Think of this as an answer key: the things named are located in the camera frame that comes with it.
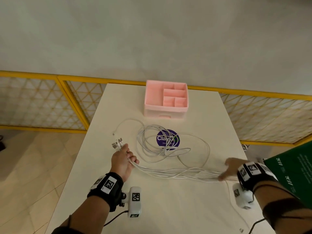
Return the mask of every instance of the tangled cable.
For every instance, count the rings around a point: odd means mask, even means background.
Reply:
[[[178,160],[186,167],[186,169],[184,169],[184,168],[172,168],[172,169],[158,170],[158,169],[146,168],[144,166],[133,163],[129,160],[129,162],[132,165],[134,165],[137,169],[141,170],[144,173],[149,174],[150,176],[158,177],[158,178],[175,178],[175,179],[188,178],[188,179],[199,180],[199,181],[203,181],[203,182],[217,182],[218,181],[217,177],[220,175],[220,172],[209,171],[209,170],[203,168],[203,166],[208,161],[208,158],[210,155],[210,147],[206,141],[204,141],[203,139],[201,139],[195,135],[191,135],[188,133],[180,133],[180,135],[189,135],[189,136],[193,136],[195,138],[200,139],[201,141],[203,141],[205,143],[206,147],[208,148],[207,157],[206,157],[204,163],[201,165],[201,167],[200,168],[190,168],[182,162],[180,156],[186,155],[187,153],[189,153],[191,151],[191,148],[177,149],[176,145],[179,142],[177,135],[173,134],[172,132],[170,132],[169,130],[165,129],[164,127],[162,127],[160,125],[144,125],[143,122],[141,122],[140,120],[129,118],[129,119],[125,119],[121,123],[119,123],[119,125],[117,126],[113,135],[115,135],[119,126],[123,122],[128,121],[128,120],[137,121],[142,125],[142,127],[138,131],[138,134],[136,137],[136,152],[145,162],[156,163],[156,162],[163,161],[169,157],[177,157]],[[155,130],[155,131],[157,131],[157,133],[161,132],[162,136],[164,136],[166,139],[166,145],[164,147],[156,147],[156,146],[152,145],[149,142],[149,139],[152,137],[159,136],[159,135],[146,136],[146,132],[149,130]],[[154,157],[155,158],[155,157],[160,156],[162,158],[160,160],[154,161],[154,162],[147,161],[140,154],[139,149],[138,149],[138,144],[142,147],[142,151],[147,157],[151,157],[151,158]]]

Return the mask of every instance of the floor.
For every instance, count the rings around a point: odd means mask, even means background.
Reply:
[[[44,234],[85,134],[0,134],[0,233]]]

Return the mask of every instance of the lattice panel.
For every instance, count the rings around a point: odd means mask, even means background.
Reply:
[[[312,133],[312,101],[220,96],[240,140],[295,143]]]
[[[54,80],[0,77],[0,124],[84,127]]]
[[[96,112],[106,84],[67,81],[89,123]]]

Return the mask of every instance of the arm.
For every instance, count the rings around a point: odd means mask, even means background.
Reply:
[[[128,158],[139,164],[137,157],[129,150],[128,144],[125,144],[120,151],[113,154],[111,159],[110,172],[121,176],[123,182],[127,181],[134,167]],[[90,196],[72,214],[69,227],[83,234],[100,234],[109,211],[110,206],[105,200],[97,196]],[[60,227],[68,227],[68,219]],[[67,229],[59,229],[57,232],[56,230],[54,233],[67,233]]]
[[[225,164],[228,165],[228,169],[219,176],[219,180],[223,181],[229,176],[236,176],[238,168],[247,162],[249,161],[232,157],[228,158],[225,162]],[[274,185],[285,189],[278,182],[261,181],[255,185],[254,190],[257,188],[257,186],[265,184]],[[293,198],[293,196],[291,196],[287,192],[269,186],[260,187],[259,189],[257,189],[255,192],[255,197],[262,210],[267,204],[273,201]],[[283,216],[306,217],[306,219],[294,219],[294,218],[278,219],[275,225],[275,232],[277,234],[303,234],[309,230],[312,230],[312,210],[310,209],[294,210],[285,213]]]

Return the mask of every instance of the white table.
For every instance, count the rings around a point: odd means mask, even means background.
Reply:
[[[110,159],[115,152],[112,132],[126,118],[136,118],[144,124],[158,124],[167,129],[192,133],[210,145],[211,153],[207,168],[223,171],[227,157],[246,158],[230,118],[217,92],[189,90],[189,110],[184,120],[156,119],[143,116],[144,86],[108,84],[96,110],[88,133],[68,177],[60,200],[55,208],[46,233],[51,233],[69,214],[86,199],[91,185],[110,169]],[[118,135],[135,153],[136,134],[141,125],[125,122]],[[199,160],[203,143],[190,137],[180,137],[183,147],[193,144],[194,160]],[[195,162],[188,157],[188,162]],[[155,166],[180,167],[177,158],[168,158]],[[262,218],[258,205],[252,210],[236,206],[230,185],[225,182],[204,183],[188,179],[159,179],[134,169],[123,190],[131,186],[142,188],[142,214],[139,218],[127,218],[124,214],[103,229],[103,233],[244,233],[249,229],[234,208],[244,217],[249,227]],[[107,221],[126,207],[118,207]],[[274,233],[262,222],[253,233]]]

